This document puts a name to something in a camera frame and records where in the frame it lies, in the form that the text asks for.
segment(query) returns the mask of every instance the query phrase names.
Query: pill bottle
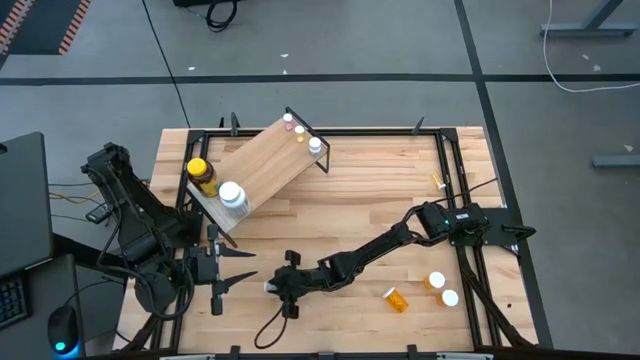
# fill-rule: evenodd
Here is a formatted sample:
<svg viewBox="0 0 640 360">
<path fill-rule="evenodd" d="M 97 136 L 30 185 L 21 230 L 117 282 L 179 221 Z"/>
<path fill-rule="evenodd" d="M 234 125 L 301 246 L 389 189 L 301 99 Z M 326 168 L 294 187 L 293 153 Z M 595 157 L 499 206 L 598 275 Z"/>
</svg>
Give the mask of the pill bottle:
<svg viewBox="0 0 640 360">
<path fill-rule="evenodd" d="M 245 217 L 251 212 L 251 204 L 247 199 L 247 194 L 240 185 L 233 181 L 227 181 L 219 189 L 222 205 L 234 217 Z"/>
</svg>

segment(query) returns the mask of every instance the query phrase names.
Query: black wire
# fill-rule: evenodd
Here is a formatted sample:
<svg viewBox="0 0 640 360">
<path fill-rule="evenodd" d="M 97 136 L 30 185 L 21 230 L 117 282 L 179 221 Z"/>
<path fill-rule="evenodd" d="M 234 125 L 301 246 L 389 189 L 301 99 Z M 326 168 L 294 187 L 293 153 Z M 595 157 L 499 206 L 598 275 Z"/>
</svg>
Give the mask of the black wire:
<svg viewBox="0 0 640 360">
<path fill-rule="evenodd" d="M 67 196 L 65 195 L 66 198 L 69 199 L 80 199 L 80 200 L 87 200 L 87 201 L 91 201 L 94 204 L 97 204 L 98 206 L 104 208 L 105 210 L 107 210 L 106 208 L 106 204 L 105 203 L 100 203 L 92 198 L 88 198 L 88 197 L 84 197 L 84 196 Z M 49 200 L 65 200 L 65 198 L 56 198 L 56 197 L 50 197 Z"/>
<path fill-rule="evenodd" d="M 107 279 L 107 278 L 105 278 L 105 277 L 103 277 L 103 279 L 106 279 L 106 280 L 104 280 L 104 281 L 94 282 L 94 283 L 92 283 L 92 284 L 85 285 L 85 286 L 81 287 L 80 289 L 78 289 L 78 291 L 74 292 L 71 296 L 69 296 L 69 298 L 67 299 L 67 301 L 65 301 L 65 302 L 62 304 L 62 306 L 67 305 L 67 304 L 69 303 L 69 301 L 71 301 L 71 299 L 73 299 L 75 296 L 79 296 L 79 295 L 80 295 L 80 293 L 81 293 L 81 292 L 83 292 L 84 290 L 89 289 L 89 288 L 94 287 L 94 286 L 98 286 L 98 285 L 106 284 L 106 283 L 108 283 L 108 282 L 112 282 L 112 283 L 115 283 L 115 284 L 118 284 L 118 285 L 124 286 L 124 284 L 123 284 L 123 283 L 117 282 L 117 281 L 115 281 L 115 280 Z"/>
<path fill-rule="evenodd" d="M 176 88 L 176 94 L 178 94 L 178 100 L 180 100 L 180 107 L 182 108 L 184 121 L 187 123 L 187 127 L 191 128 L 191 123 L 189 122 L 187 111 L 184 109 L 184 103 L 182 102 L 182 95 L 180 94 L 180 89 L 178 88 L 178 84 L 176 84 L 176 78 L 173 76 L 173 72 L 171 71 L 169 62 L 167 61 L 167 57 L 164 55 L 164 50 L 162 49 L 162 45 L 160 45 L 160 40 L 158 39 L 158 34 L 156 34 L 156 29 L 153 27 L 153 23 L 151 22 L 151 15 L 149 15 L 149 9 L 147 9 L 147 3 L 145 0 L 142 0 L 142 5 L 144 6 L 144 12 L 147 13 L 147 20 L 149 20 L 149 26 L 151 26 L 151 32 L 153 32 L 153 37 L 156 38 L 156 43 L 158 44 L 158 48 L 160 49 L 160 54 L 162 54 L 162 59 L 164 60 L 164 64 L 167 66 L 167 70 L 169 71 L 169 76 L 171 76 L 171 82 L 173 83 L 173 87 Z"/>
<path fill-rule="evenodd" d="M 77 220 L 77 221 L 84 221 L 84 222 L 92 223 L 91 221 L 89 221 L 87 219 L 81 219 L 81 218 L 77 218 L 77 217 L 73 217 L 73 216 L 67 216 L 67 215 L 51 214 L 51 217 L 59 217 L 59 218 L 63 218 L 63 219 L 71 219 L 71 220 Z"/>
<path fill-rule="evenodd" d="M 100 174 L 98 171 L 96 171 L 95 169 L 91 168 L 91 167 L 87 167 L 87 170 L 90 171 L 91 173 L 95 174 L 96 176 L 100 177 L 100 179 L 102 180 L 102 182 L 104 183 L 104 185 L 106 186 L 107 190 L 109 190 L 109 195 L 111 196 L 112 199 L 116 199 L 115 193 L 113 191 L 113 189 L 111 188 L 111 185 L 109 185 L 109 183 L 107 182 L 107 179 L 105 179 L 105 177 Z M 155 306 L 155 301 L 154 301 L 154 296 L 153 296 L 153 292 L 151 291 L 151 284 L 149 284 L 149 281 L 142 276 L 141 274 L 131 270 L 131 269 L 127 269 L 127 268 L 123 268 L 121 266 L 106 266 L 102 264 L 102 258 L 104 257 L 105 253 L 107 252 L 109 246 L 111 245 L 111 243 L 113 242 L 113 239 L 115 238 L 115 235 L 118 231 L 118 229 L 120 228 L 120 224 L 122 222 L 122 210 L 120 209 L 120 207 L 116 207 L 117 211 L 118 211 L 118 215 L 116 217 L 117 219 L 117 223 L 115 228 L 113 229 L 113 232 L 111 233 L 111 236 L 109 236 L 109 239 L 107 240 L 107 243 L 105 244 L 105 247 L 102 249 L 102 251 L 100 252 L 100 255 L 98 256 L 98 260 L 96 261 L 96 266 L 98 267 L 98 269 L 100 270 L 110 270 L 110 271 L 114 271 L 114 272 L 120 272 L 120 273 L 124 273 L 127 274 L 133 278 L 135 278 L 136 280 L 138 280 L 142 286 L 142 288 L 146 291 L 147 296 L 149 297 L 149 305 L 151 306 L 151 313 L 155 316 L 157 316 L 158 318 L 160 318 L 163 321 L 169 321 L 169 320 L 175 320 L 178 317 L 182 316 L 187 309 L 189 308 L 189 305 L 191 304 L 191 301 L 193 300 L 193 296 L 195 294 L 195 282 L 193 280 L 193 276 L 191 275 L 191 271 L 189 270 L 188 267 L 186 267 L 185 263 L 182 263 L 183 266 L 183 272 L 187 275 L 187 279 L 189 280 L 189 286 L 187 288 L 187 291 L 189 293 L 189 296 L 187 297 L 187 300 L 184 304 L 184 306 L 180 309 L 180 310 L 176 310 L 173 314 L 163 314 L 162 312 L 160 312 L 158 310 L 158 308 L 156 308 Z M 123 259 L 125 261 L 125 263 L 127 263 L 126 258 L 123 254 Z"/>
<path fill-rule="evenodd" d="M 118 335 L 118 337 L 124 341 L 126 341 L 127 343 L 131 343 L 131 340 L 129 340 L 128 338 L 126 338 L 124 335 L 120 334 L 120 331 L 118 331 L 118 329 L 116 329 L 116 335 Z"/>
<path fill-rule="evenodd" d="M 78 184 L 49 184 L 49 186 L 88 186 L 93 185 L 93 183 L 78 183 Z"/>
<path fill-rule="evenodd" d="M 222 32 L 224 29 L 226 29 L 229 26 L 229 24 L 231 24 L 233 19 L 236 17 L 236 14 L 238 13 L 238 0 L 231 0 L 233 9 L 231 10 L 231 14 L 227 18 L 227 20 L 225 21 L 213 20 L 213 17 L 212 17 L 213 9 L 215 9 L 216 5 L 220 4 L 223 1 L 227 1 L 227 0 L 214 0 L 211 3 L 211 5 L 209 5 L 209 9 L 207 9 L 207 16 L 205 17 L 205 20 L 207 21 L 207 26 L 209 27 L 209 30 L 215 33 Z"/>
<path fill-rule="evenodd" d="M 478 184 L 478 185 L 472 187 L 471 189 L 469 189 L 467 191 L 463 191 L 463 192 L 461 192 L 459 194 L 456 194 L 456 195 L 453 195 L 453 196 L 449 196 L 449 197 L 446 197 L 446 198 L 438 199 L 436 201 L 432 201 L 432 203 L 436 204 L 436 203 L 439 203 L 439 202 L 443 202 L 443 201 L 447 201 L 447 200 L 450 200 L 450 199 L 457 198 L 457 197 L 462 196 L 462 195 L 466 195 L 466 194 L 472 192 L 473 190 L 475 190 L 475 189 L 477 189 L 479 187 L 485 186 L 487 184 L 491 184 L 492 182 L 494 182 L 496 180 L 498 180 L 498 178 L 493 178 L 493 179 L 491 179 L 489 181 L 483 182 L 482 184 Z"/>
<path fill-rule="evenodd" d="M 267 345 L 258 345 L 258 338 L 260 337 L 262 332 L 265 331 L 269 327 L 269 325 L 271 325 L 271 323 L 275 321 L 275 319 L 278 317 L 278 315 L 280 315 L 280 313 L 282 313 L 283 309 L 284 309 L 284 304 L 282 304 L 282 306 L 280 306 L 280 309 L 278 310 L 278 312 L 276 312 L 276 314 L 273 315 L 273 317 L 269 321 L 267 321 L 267 323 L 264 324 L 264 326 L 256 334 L 255 339 L 253 339 L 253 345 L 255 345 L 257 349 L 260 349 L 260 350 L 268 349 L 268 348 L 272 347 L 273 345 L 275 345 L 278 341 L 280 341 L 280 338 L 282 337 L 282 335 L 284 334 L 285 329 L 287 328 L 287 320 L 288 319 L 286 317 L 284 318 L 284 323 L 282 323 L 282 330 L 280 330 L 280 334 L 278 334 L 278 336 L 272 342 L 268 343 Z"/>
</svg>

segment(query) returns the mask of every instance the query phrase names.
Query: table leg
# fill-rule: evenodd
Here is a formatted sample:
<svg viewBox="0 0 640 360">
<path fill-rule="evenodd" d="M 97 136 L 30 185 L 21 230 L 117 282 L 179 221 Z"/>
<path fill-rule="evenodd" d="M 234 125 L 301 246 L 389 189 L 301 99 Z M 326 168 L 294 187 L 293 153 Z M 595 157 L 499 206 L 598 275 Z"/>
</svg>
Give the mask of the table leg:
<svg viewBox="0 0 640 360">
<path fill-rule="evenodd" d="M 549 26 L 542 24 L 540 25 L 540 36 L 544 36 L 545 31 L 548 31 L 549 35 L 622 35 L 628 37 L 638 29 L 637 25 L 623 23 L 604 24 L 605 20 L 607 20 L 623 1 L 624 0 L 603 0 L 582 24 L 558 23 L 549 24 Z"/>
<path fill-rule="evenodd" d="M 638 167 L 640 155 L 596 156 L 592 164 L 596 169 Z"/>
</svg>

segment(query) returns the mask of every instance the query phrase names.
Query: metal bracket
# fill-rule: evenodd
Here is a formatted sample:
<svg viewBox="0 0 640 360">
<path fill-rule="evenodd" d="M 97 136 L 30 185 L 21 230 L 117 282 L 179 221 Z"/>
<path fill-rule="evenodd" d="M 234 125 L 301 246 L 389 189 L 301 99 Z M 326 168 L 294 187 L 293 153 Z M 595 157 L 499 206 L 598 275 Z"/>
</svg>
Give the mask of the metal bracket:
<svg viewBox="0 0 640 360">
<path fill-rule="evenodd" d="M 442 128 L 440 134 L 451 142 L 458 142 L 458 131 L 455 128 Z"/>
<path fill-rule="evenodd" d="M 437 353 L 436 356 L 442 360 L 493 360 L 492 354 Z"/>
<path fill-rule="evenodd" d="M 336 358 L 335 353 L 331 353 L 331 352 L 318 353 L 318 360 L 334 360 L 335 358 Z"/>
<path fill-rule="evenodd" d="M 517 245 L 518 241 L 526 239 L 535 233 L 535 229 L 526 226 L 514 226 L 511 224 L 511 213 L 504 208 L 482 209 L 489 218 L 491 226 L 482 236 L 482 244 L 478 244 L 476 239 L 449 239 L 453 246 L 482 246 L 497 245 L 510 248 Z"/>
<path fill-rule="evenodd" d="M 187 145 L 193 145 L 204 136 L 204 130 L 189 130 Z"/>
<path fill-rule="evenodd" d="M 411 130 L 411 135 L 413 136 L 420 135 L 420 128 L 422 127 L 423 122 L 424 122 L 424 116 L 420 120 L 418 120 L 418 123 L 416 124 L 416 126 L 413 127 L 413 130 Z"/>
<path fill-rule="evenodd" d="M 240 358 L 240 346 L 232 345 L 229 350 L 229 360 L 238 360 Z"/>
<path fill-rule="evenodd" d="M 238 136 L 238 128 L 240 127 L 240 122 L 238 121 L 238 117 L 236 113 L 231 112 L 231 136 Z"/>
<path fill-rule="evenodd" d="M 409 360 L 418 360 L 418 347 L 416 344 L 407 345 L 407 353 Z"/>
</svg>

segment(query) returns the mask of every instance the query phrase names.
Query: computer mouse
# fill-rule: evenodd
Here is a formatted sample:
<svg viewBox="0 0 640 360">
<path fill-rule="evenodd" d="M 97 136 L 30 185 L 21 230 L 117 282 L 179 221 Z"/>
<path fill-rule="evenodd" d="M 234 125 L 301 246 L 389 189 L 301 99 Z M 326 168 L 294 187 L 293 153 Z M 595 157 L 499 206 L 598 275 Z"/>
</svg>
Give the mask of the computer mouse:
<svg viewBox="0 0 640 360">
<path fill-rule="evenodd" d="M 76 310 L 65 305 L 49 315 L 47 325 L 49 344 L 56 354 L 64 355 L 78 344 L 78 318 Z"/>
</svg>

